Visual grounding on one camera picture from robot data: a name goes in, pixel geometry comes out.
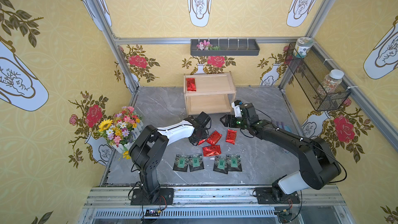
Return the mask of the small circuit board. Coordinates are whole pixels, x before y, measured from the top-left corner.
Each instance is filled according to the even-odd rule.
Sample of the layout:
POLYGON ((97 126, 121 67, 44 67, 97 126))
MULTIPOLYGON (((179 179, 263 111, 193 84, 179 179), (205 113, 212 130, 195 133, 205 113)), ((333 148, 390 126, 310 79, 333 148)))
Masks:
POLYGON ((145 217, 146 218, 157 218, 161 216, 162 211, 160 209, 146 209, 145 217))
POLYGON ((289 211, 275 211, 274 214, 277 216, 278 222, 280 224, 290 223, 292 220, 292 213, 289 211))

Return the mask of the wooden two-tier shelf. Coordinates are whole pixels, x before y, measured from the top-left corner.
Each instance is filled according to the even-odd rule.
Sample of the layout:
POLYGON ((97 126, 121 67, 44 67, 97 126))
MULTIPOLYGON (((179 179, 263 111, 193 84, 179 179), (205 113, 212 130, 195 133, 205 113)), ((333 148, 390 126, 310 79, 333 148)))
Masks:
POLYGON ((230 113, 236 87, 231 72, 185 75, 183 95, 188 115, 230 113), (187 79, 195 80, 195 91, 188 90, 187 79))

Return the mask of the artificial flower bouquet in vase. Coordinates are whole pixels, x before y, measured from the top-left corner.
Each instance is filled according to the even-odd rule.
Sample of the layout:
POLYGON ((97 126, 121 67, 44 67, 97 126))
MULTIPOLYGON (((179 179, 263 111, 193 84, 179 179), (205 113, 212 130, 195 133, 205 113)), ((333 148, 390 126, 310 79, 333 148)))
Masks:
POLYGON ((122 154, 124 159, 130 159, 129 150, 138 139, 144 128, 142 117, 132 106, 124 106, 112 118, 100 122, 98 134, 105 138, 107 144, 122 154))

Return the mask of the grey wall tray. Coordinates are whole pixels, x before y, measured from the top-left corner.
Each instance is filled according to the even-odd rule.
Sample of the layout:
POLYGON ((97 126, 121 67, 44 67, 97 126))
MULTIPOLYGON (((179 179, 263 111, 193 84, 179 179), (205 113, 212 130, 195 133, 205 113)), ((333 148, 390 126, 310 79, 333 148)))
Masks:
POLYGON ((190 54, 192 56, 258 56, 260 47, 253 38, 197 38, 190 39, 190 54), (220 50, 198 50, 200 41, 208 40, 220 50))

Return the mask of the red tea bag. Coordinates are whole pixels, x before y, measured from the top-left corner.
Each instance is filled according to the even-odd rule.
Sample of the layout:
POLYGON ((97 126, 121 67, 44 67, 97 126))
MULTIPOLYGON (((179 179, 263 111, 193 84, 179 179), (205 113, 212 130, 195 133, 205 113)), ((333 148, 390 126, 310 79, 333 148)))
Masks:
POLYGON ((226 142, 229 144, 235 145, 236 137, 237 137, 237 131, 228 129, 227 136, 226 136, 226 142))
POLYGON ((197 87, 196 87, 196 83, 195 83, 195 78, 186 78, 186 87, 187 87, 187 91, 196 92, 197 87))
POLYGON ((211 146, 215 146, 219 140, 222 138, 222 135, 218 131, 214 131, 206 140, 208 144, 211 146))
POLYGON ((206 142, 206 139, 200 140, 200 141, 198 142, 198 145, 201 145, 201 144, 203 144, 203 143, 205 143, 205 142, 206 142))
POLYGON ((221 155, 221 148, 219 145, 212 145, 203 147, 203 156, 211 157, 221 155))

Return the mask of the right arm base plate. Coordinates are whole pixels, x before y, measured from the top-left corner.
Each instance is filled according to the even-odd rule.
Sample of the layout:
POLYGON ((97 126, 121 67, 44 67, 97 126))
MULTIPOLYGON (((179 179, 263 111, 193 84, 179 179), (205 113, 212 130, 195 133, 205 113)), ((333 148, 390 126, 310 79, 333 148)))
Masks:
POLYGON ((259 204, 300 204, 300 196, 297 192, 286 195, 279 188, 259 187, 255 188, 253 195, 259 204))

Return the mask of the small circuit board left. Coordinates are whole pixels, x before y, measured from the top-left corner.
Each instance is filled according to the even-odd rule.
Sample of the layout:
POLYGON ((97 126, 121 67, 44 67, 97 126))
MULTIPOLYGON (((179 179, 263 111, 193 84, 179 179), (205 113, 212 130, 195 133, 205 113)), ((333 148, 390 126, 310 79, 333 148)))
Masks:
POLYGON ((157 218, 161 216, 162 211, 160 209, 146 209, 145 217, 146 218, 157 218))

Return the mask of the green tea bag far left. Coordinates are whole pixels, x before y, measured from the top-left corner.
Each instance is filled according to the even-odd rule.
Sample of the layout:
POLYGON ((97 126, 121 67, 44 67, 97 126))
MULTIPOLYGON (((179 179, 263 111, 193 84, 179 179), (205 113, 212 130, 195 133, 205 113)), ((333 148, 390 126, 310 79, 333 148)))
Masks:
POLYGON ((177 154, 175 157, 173 170, 177 172, 187 172, 189 166, 189 156, 177 154))

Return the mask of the green tea bag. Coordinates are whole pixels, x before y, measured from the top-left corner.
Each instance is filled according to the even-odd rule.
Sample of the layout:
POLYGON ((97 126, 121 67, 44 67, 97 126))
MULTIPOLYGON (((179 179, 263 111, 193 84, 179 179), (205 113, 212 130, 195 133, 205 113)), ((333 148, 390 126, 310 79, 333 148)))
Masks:
POLYGON ((177 172, 187 172, 189 166, 189 156, 177 154, 175 157, 173 170, 177 172))
POLYGON ((227 157, 216 156, 213 171, 223 174, 228 174, 227 157))
POLYGON ((193 154, 189 157, 189 170, 190 172, 204 170, 203 155, 201 153, 193 154))
POLYGON ((229 172, 242 172, 241 156, 227 155, 227 169, 229 172))

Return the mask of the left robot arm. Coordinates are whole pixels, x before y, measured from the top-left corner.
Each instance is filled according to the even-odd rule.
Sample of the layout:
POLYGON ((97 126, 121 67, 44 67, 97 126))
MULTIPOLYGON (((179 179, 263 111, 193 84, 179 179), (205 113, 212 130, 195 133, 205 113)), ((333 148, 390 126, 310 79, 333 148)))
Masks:
POLYGON ((160 184, 157 179, 157 166, 162 160, 169 144, 188 139, 192 145, 208 138, 211 118, 204 112, 194 118, 189 116, 177 124, 156 128, 146 126, 129 149, 129 156, 139 171, 141 192, 144 199, 156 203, 160 196, 160 184))

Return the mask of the clear jar white lid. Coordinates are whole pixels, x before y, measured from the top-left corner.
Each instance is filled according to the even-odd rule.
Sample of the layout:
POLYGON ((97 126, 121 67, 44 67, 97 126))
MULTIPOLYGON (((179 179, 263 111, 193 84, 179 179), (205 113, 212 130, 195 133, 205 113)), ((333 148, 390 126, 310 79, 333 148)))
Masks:
POLYGON ((327 95, 334 93, 334 91, 338 88, 341 84, 344 72, 338 69, 331 70, 324 78, 321 85, 318 87, 317 91, 321 95, 327 95))

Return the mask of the small pink flowers in tray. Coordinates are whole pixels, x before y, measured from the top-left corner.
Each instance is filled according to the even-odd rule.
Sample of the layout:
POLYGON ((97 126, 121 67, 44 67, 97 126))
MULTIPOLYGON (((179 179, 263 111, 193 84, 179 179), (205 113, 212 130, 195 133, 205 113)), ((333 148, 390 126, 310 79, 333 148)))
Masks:
POLYGON ((198 50, 220 50, 220 47, 212 45, 210 43, 210 41, 208 41, 208 40, 203 40, 197 44, 197 49, 198 50))

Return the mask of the green tea bag far right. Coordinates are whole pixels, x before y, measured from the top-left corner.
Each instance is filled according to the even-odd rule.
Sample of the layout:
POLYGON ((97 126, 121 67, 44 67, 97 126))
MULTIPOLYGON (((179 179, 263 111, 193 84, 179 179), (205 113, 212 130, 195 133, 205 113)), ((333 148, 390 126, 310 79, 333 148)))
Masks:
POLYGON ((229 172, 242 172, 241 156, 227 155, 227 169, 229 172))

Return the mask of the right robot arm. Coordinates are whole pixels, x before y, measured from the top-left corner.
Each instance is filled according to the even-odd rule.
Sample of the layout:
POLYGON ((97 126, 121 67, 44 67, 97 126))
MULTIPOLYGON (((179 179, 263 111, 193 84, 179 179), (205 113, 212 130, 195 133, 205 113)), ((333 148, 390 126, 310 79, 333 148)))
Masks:
POLYGON ((269 141, 289 151, 298 158, 299 170, 275 181, 272 188, 279 194, 290 195, 303 189, 322 189, 334 180, 345 168, 337 161, 328 143, 310 139, 277 127, 272 121, 260 119, 253 104, 235 101, 234 114, 220 118, 228 128, 247 130, 253 137, 269 141))

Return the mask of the jar with patterned lid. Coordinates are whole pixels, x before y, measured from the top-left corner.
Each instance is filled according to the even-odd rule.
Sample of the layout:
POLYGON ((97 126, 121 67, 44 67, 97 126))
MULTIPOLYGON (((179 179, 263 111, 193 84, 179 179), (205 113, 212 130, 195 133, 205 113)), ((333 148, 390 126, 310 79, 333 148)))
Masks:
POLYGON ((309 50, 312 48, 313 44, 314 40, 310 37, 298 38, 292 52, 293 56, 297 58, 305 58, 309 50))

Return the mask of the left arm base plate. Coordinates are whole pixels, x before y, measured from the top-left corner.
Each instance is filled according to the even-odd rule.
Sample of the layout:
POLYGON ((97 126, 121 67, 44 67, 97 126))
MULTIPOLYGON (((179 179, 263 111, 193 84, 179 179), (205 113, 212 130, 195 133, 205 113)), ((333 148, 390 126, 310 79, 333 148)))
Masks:
POLYGON ((154 194, 149 194, 141 189, 134 189, 129 193, 131 197, 131 205, 164 205, 169 206, 173 204, 174 190, 173 188, 160 188, 154 194))

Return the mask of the small circuit board right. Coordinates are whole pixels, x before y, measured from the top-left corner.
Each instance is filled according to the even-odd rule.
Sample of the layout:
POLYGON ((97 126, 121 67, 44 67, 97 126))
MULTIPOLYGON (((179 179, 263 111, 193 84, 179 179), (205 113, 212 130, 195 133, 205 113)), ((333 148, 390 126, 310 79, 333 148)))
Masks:
POLYGON ((292 213, 289 211, 275 211, 274 214, 277 216, 278 222, 280 224, 290 223, 292 220, 292 213))

